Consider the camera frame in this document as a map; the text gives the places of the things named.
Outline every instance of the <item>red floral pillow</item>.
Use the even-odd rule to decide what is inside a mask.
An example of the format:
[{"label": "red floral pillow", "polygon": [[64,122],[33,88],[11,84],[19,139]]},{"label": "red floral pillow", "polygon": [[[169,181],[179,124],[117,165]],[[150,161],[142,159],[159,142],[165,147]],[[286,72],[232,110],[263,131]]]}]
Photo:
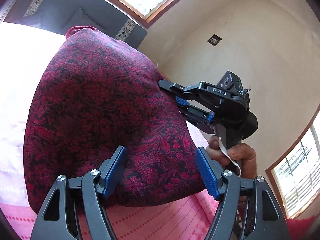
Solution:
[{"label": "red floral pillow", "polygon": [[152,62],[122,41],[72,28],[30,107],[23,160],[38,213],[58,175],[83,176],[119,145],[128,162],[107,205],[154,206],[204,189],[196,147],[175,98]]}]

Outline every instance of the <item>white strap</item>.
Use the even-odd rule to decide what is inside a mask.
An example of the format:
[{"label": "white strap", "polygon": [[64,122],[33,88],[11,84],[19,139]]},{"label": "white strap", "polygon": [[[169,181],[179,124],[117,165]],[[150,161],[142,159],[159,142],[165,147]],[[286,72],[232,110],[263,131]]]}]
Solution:
[{"label": "white strap", "polygon": [[221,137],[219,137],[219,147],[220,147],[220,150],[222,151],[222,153],[238,168],[239,170],[239,176],[241,176],[241,169],[240,169],[240,166],[238,165],[238,163],[236,163],[233,159],[231,159],[228,155],[228,151],[227,149],[224,147],[222,141],[221,141]]}]

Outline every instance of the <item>silver screw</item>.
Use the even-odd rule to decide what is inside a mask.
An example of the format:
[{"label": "silver screw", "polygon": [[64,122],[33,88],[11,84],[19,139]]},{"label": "silver screw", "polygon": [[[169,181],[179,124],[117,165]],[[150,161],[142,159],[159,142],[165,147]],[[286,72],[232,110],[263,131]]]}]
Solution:
[{"label": "silver screw", "polygon": [[66,176],[60,175],[57,177],[57,181],[63,181],[63,180],[65,180],[65,178],[66,178]]},{"label": "silver screw", "polygon": [[231,176],[232,175],[232,171],[229,171],[229,170],[224,170],[223,171],[223,175],[225,175],[225,176]]},{"label": "silver screw", "polygon": [[264,182],[264,177],[258,176],[258,177],[257,177],[257,181],[259,181],[259,182]]},{"label": "silver screw", "polygon": [[92,176],[96,176],[97,174],[99,174],[99,170],[97,170],[97,169],[93,169],[90,171],[90,175],[92,175]]}]

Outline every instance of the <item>gray headboard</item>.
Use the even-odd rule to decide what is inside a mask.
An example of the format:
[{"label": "gray headboard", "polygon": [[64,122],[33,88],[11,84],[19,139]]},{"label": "gray headboard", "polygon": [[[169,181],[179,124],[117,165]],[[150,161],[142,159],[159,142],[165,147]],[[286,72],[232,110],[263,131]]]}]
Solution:
[{"label": "gray headboard", "polygon": [[[32,2],[32,10],[36,8],[34,13],[30,9]],[[144,28],[105,0],[17,0],[5,22],[37,26],[65,35],[66,28],[81,25],[81,19],[133,48],[137,48],[147,35]]]}]

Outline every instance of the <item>gray pillow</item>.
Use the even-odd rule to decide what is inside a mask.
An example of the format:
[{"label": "gray pillow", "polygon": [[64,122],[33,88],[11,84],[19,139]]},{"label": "gray pillow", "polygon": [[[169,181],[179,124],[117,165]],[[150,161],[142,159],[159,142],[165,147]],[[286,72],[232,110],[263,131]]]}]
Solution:
[{"label": "gray pillow", "polygon": [[66,35],[67,31],[74,26],[92,26],[99,31],[106,33],[106,31],[85,15],[81,8],[79,8],[67,24],[60,30],[60,34]]}]

